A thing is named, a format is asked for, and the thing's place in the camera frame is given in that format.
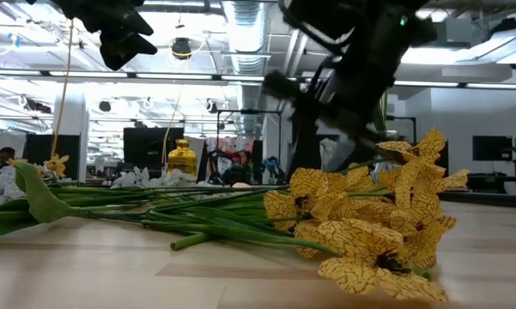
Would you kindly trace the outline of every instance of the green leaf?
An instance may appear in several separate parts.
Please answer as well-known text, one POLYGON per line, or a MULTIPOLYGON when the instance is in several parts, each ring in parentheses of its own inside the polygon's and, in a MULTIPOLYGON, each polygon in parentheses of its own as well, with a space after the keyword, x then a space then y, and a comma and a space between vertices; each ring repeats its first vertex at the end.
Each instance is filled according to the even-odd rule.
POLYGON ((75 213, 65 202, 57 199, 44 184, 36 168, 28 163, 15 164, 15 184, 27 194, 28 211, 40 223, 50 223, 75 213))
POLYGON ((12 233, 23 228, 33 227, 36 225, 39 225, 39 222, 36 221, 33 217, 23 220, 0 221, 0 236, 5 235, 7 233, 12 233))

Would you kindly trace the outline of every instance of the ceiling duct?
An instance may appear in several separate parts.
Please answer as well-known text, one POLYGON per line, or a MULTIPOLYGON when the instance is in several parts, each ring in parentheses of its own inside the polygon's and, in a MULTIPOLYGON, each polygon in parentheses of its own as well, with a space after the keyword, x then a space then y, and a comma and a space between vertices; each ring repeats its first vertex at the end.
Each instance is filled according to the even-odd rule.
MULTIPOLYGON (((261 52, 264 47, 267 21, 267 4, 258 2, 229 1, 223 3, 228 19, 229 50, 231 52, 261 52)), ((259 55, 233 55, 233 71, 240 75, 262 76, 265 59, 259 55)), ((257 86, 240 86, 239 107, 241 109, 259 109, 260 88, 257 86)), ((244 132, 254 132, 253 119, 242 119, 244 132)))

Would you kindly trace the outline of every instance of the ceiling pipe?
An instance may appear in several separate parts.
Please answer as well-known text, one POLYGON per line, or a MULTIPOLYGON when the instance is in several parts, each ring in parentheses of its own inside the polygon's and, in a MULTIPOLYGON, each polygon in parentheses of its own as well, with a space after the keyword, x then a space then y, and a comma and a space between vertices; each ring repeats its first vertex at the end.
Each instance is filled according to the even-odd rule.
POLYGON ((300 43, 298 44, 298 50, 295 53, 294 62, 292 63, 292 67, 290 68, 289 74, 293 76, 295 72, 298 70, 298 67, 300 66, 301 56, 303 56, 303 52, 306 49, 307 41, 309 40, 309 37, 305 34, 301 35, 300 43))
MULTIPOLYGON (((267 10, 269 6, 258 2, 228 1, 223 3, 228 19, 229 50, 231 52, 261 52, 267 34, 267 10)), ((233 71, 237 75, 262 76, 265 58, 252 55, 232 56, 233 71)), ((237 99, 240 109, 259 109, 261 89, 240 86, 237 99)), ((253 131, 255 124, 245 121, 245 132, 253 131)))

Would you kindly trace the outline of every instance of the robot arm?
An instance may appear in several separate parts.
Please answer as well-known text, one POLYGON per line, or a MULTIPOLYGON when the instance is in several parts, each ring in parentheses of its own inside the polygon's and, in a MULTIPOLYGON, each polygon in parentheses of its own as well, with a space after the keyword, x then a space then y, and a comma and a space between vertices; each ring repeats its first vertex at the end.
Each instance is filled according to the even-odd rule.
MULTIPOLYGON (((311 120, 302 125, 314 125, 314 121, 320 119, 346 133, 357 146, 374 149, 374 145, 384 141, 385 137, 369 130, 367 124, 373 120, 381 95, 393 85, 402 56, 410 46, 424 45, 436 39, 431 20, 416 17, 416 11, 425 2, 293 0, 286 8, 284 1, 279 0, 284 20, 339 56, 340 60, 329 64, 334 71, 322 93, 317 94, 314 88, 301 92, 297 84, 279 72, 265 77, 265 91, 278 99, 291 100, 294 115, 311 120), (308 25, 322 35, 310 30, 308 25)), ((301 162, 297 158, 308 151, 312 150, 296 148, 293 161, 301 162)), ((383 156, 392 155, 381 153, 379 149, 374 151, 383 156)), ((317 162, 300 163, 297 167, 317 168, 317 162)), ((289 169, 288 177, 297 167, 289 169)))

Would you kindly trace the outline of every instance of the flower petal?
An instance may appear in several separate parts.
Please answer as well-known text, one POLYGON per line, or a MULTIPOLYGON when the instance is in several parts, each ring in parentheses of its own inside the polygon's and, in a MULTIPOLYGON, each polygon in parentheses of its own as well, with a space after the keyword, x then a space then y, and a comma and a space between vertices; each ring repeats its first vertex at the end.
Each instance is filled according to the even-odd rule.
POLYGON ((401 175, 401 171, 403 171, 402 167, 393 168, 391 171, 379 171, 378 182, 386 185, 387 189, 392 191, 397 182, 397 178, 401 175))
POLYGON ((385 149, 397 151, 399 153, 409 152, 412 149, 412 145, 407 142, 380 142, 376 146, 385 149))
POLYGON ((416 266, 425 270, 435 266, 437 244, 440 242, 443 233, 456 225, 456 219, 449 216, 439 216, 435 221, 430 222, 413 236, 408 237, 406 247, 410 252, 410 261, 416 266))
POLYGON ((331 258, 319 267, 319 275, 334 280, 344 291, 368 294, 376 288, 376 269, 353 258, 331 258))
POLYGON ((440 158, 439 152, 445 147, 445 137, 439 129, 433 128, 415 147, 420 159, 434 163, 440 158))
POLYGON ((465 188, 467 184, 468 170, 459 170, 456 173, 441 179, 435 186, 435 192, 443 192, 448 188, 465 188))
POLYGON ((416 191, 410 202, 408 213, 423 224, 429 224, 435 217, 442 215, 439 196, 435 192, 416 191))
POLYGON ((446 292, 435 283, 413 273, 394 275, 389 270, 378 269, 378 285, 397 300, 448 301, 446 292))
POLYGON ((346 190, 350 192, 370 191, 374 186, 368 167, 359 167, 349 170, 347 173, 346 190))
POLYGON ((290 192, 293 197, 307 197, 313 195, 319 189, 323 180, 320 170, 311 168, 298 168, 290 179, 290 192))
MULTIPOLYGON (((282 194, 279 191, 268 191, 264 196, 265 213, 269 219, 287 219, 298 215, 295 200, 290 195, 282 194)), ((275 222, 275 227, 288 231, 293 227, 295 221, 275 222)))
POLYGON ((404 210, 395 210, 390 213, 390 226, 403 236, 414 235, 418 220, 404 210))
MULTIPOLYGON (((319 224, 320 222, 315 220, 301 221, 295 226, 294 237, 296 239, 315 242, 317 239, 315 234, 319 224)), ((319 252, 316 249, 305 246, 298 246, 295 248, 295 250, 304 258, 312 258, 315 256, 315 254, 317 254, 317 252, 319 252)))
POLYGON ((374 263, 377 256, 403 244, 403 235, 379 224, 345 219, 328 221, 317 228, 317 242, 345 258, 374 263))

